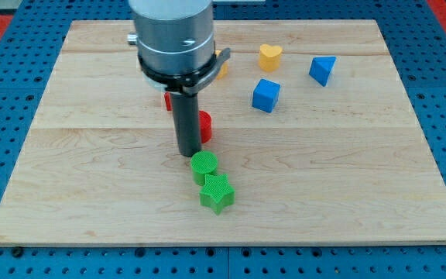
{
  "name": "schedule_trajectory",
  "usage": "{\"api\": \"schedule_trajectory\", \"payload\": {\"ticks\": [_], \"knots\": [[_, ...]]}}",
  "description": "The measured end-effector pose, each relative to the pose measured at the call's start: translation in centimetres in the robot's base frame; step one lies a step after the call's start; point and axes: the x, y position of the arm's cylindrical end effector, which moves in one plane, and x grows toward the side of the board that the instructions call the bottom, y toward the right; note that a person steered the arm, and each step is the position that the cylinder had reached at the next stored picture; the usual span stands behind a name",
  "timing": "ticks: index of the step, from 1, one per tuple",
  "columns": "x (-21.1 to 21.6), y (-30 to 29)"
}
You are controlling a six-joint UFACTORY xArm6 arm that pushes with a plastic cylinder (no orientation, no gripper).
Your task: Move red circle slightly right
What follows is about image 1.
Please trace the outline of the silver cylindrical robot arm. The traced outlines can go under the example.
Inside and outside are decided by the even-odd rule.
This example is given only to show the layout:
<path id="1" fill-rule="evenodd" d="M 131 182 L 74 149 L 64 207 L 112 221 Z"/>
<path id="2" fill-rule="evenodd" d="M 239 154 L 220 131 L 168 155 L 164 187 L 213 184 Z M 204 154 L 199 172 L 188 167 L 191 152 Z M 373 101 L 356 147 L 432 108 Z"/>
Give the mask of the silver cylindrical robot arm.
<path id="1" fill-rule="evenodd" d="M 170 94 L 181 155 L 201 150 L 197 95 L 230 59 L 216 52 L 212 0 L 129 0 L 141 70 Z"/>

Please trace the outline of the black clamp ring mount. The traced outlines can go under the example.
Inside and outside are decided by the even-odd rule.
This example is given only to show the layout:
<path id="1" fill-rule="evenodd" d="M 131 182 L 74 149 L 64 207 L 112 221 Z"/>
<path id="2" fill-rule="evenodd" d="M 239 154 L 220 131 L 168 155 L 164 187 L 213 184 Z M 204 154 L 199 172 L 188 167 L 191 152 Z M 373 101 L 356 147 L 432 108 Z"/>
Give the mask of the black clamp ring mount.
<path id="1" fill-rule="evenodd" d="M 161 74 L 149 68 L 142 57 L 138 55 L 141 71 L 149 83 L 162 92 L 178 92 L 186 96 L 194 96 L 206 88 L 220 72 L 223 64 L 231 57 L 231 49 L 224 48 L 201 68 L 182 75 Z"/>

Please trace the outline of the yellow block behind arm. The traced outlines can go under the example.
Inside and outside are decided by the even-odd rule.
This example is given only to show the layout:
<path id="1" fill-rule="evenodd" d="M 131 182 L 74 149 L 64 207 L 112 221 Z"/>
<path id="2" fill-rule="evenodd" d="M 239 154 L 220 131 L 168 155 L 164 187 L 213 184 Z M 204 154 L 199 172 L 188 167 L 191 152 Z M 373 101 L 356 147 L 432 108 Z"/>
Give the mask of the yellow block behind arm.
<path id="1" fill-rule="evenodd" d="M 216 77 L 217 80 L 221 80 L 222 78 L 224 78 L 228 73 L 228 63 L 224 62 L 218 72 L 218 75 Z"/>

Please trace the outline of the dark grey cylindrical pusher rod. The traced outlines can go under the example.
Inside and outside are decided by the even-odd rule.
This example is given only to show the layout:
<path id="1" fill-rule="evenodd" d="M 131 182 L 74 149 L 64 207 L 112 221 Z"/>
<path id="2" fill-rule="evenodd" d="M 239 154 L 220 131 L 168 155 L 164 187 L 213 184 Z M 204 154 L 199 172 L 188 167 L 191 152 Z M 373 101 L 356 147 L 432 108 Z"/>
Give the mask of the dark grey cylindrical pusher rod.
<path id="1" fill-rule="evenodd" d="M 197 96 L 170 92 L 173 122 L 180 154 L 192 157 L 201 150 L 201 131 Z"/>

